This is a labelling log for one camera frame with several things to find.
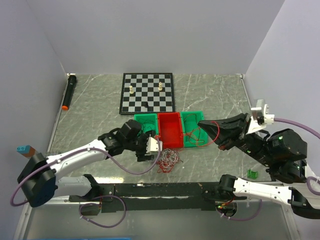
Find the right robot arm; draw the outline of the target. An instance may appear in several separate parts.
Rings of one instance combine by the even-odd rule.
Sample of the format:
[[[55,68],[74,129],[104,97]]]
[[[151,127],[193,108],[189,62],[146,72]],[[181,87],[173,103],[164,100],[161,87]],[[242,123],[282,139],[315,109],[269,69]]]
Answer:
[[[306,184],[311,188],[314,176],[307,165],[308,144],[292,129],[286,128],[270,134],[265,131],[266,122],[241,113],[220,120],[201,120],[197,124],[222,151],[238,148],[243,153],[265,166],[272,180],[282,187],[251,182],[230,174],[223,174],[218,183],[202,192],[208,201],[229,204],[241,197],[257,197],[277,204],[290,206],[293,213],[306,219],[319,219],[320,209],[314,207],[293,184]]]

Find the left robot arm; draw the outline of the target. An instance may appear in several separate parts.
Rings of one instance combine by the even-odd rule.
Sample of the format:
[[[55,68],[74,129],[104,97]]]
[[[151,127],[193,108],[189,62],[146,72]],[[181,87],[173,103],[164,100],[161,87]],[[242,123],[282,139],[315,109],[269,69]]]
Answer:
[[[79,196],[93,201],[100,193],[95,178],[90,174],[69,177],[71,172],[95,162],[111,160],[125,172],[135,175],[136,172],[117,162],[115,156],[128,150],[134,152],[140,161],[151,159],[157,162],[162,149],[163,143],[153,130],[143,133],[141,124],[130,119],[122,127],[68,152],[49,156],[36,151],[30,154],[17,178],[17,189],[23,191],[25,203],[33,208],[63,196]]]

